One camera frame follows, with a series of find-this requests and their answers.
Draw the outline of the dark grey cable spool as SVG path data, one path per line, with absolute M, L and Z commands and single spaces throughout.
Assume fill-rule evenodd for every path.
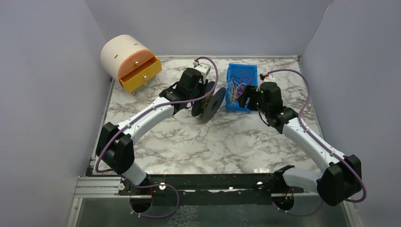
M 208 95 L 205 99 L 193 104 L 192 117 L 200 116 L 203 123 L 207 123 L 220 108 L 226 94 L 226 88 L 221 87 L 217 92 Z

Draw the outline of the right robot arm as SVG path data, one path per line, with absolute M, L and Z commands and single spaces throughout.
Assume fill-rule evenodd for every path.
M 269 126 L 296 143 L 320 169 L 318 173 L 286 166 L 275 172 L 280 184 L 315 192 L 330 206 L 366 191 L 360 159 L 355 155 L 346 156 L 330 146 L 299 118 L 299 114 L 284 106 L 277 83 L 264 82 L 259 87 L 247 85 L 237 101 L 240 107 L 264 115 Z

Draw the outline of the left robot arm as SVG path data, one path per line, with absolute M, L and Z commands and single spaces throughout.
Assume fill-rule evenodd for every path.
M 96 147 L 98 161 L 134 185 L 141 185 L 148 175 L 135 162 L 135 143 L 163 120 L 182 109 L 194 108 L 212 95 L 215 82 L 206 79 L 209 72 L 210 65 L 204 63 L 186 68 L 180 80 L 162 90 L 144 110 L 119 124 L 106 123 Z

